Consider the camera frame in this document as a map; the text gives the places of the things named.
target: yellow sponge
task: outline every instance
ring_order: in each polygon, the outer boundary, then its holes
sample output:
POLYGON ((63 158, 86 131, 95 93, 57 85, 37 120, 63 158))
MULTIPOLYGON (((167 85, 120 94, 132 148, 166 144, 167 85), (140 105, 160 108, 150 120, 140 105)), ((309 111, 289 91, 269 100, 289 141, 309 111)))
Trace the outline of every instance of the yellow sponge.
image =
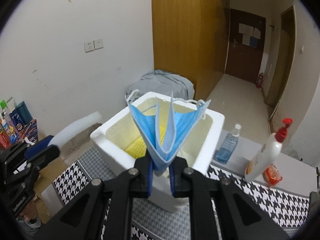
MULTIPOLYGON (((166 131, 166 127, 160 126, 160 143, 162 145, 163 140, 164 140, 164 135, 166 131)), ((125 152, 132 156, 133 158, 137 159, 140 157, 143 157, 146 155, 146 149, 147 146, 144 143, 144 140, 142 136, 140 136, 138 139, 136 139, 126 150, 125 152)))

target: blue bottle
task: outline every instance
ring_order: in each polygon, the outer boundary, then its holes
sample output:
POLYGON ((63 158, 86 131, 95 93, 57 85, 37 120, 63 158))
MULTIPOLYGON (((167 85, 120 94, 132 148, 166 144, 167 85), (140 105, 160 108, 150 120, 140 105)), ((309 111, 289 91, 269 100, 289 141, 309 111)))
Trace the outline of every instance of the blue bottle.
POLYGON ((241 125, 238 123, 235 125, 233 131, 228 133, 223 143, 221 144, 219 150, 215 153, 215 161, 226 164, 231 157, 231 154, 235 150, 238 144, 238 137, 240 134, 241 125))

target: fire extinguisher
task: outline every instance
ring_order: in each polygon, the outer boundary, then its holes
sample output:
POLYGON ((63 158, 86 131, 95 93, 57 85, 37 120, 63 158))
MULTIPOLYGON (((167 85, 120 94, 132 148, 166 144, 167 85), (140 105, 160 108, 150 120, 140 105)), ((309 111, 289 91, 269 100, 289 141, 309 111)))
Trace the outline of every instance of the fire extinguisher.
POLYGON ((263 82, 263 73, 260 73, 257 79, 256 87, 261 88, 263 82))

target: wooden cabinet door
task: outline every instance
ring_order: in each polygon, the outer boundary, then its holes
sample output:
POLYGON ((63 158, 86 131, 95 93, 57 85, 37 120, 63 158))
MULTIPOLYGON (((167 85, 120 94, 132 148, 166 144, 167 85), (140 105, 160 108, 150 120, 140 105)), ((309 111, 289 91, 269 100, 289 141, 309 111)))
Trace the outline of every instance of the wooden cabinet door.
POLYGON ((224 73, 228 41, 221 0, 202 0, 198 83, 195 99, 205 100, 224 73))
POLYGON ((155 69, 197 83, 200 0, 152 0, 155 69))

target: tiled floor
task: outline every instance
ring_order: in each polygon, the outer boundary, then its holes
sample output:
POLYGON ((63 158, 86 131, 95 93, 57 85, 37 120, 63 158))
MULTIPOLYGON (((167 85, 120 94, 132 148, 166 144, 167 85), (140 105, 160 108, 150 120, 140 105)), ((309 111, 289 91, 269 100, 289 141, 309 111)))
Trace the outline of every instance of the tiled floor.
POLYGON ((268 111, 260 89, 254 84, 224 74, 207 100, 209 108, 225 116, 223 128, 242 125, 240 136, 263 143, 269 135, 268 111))

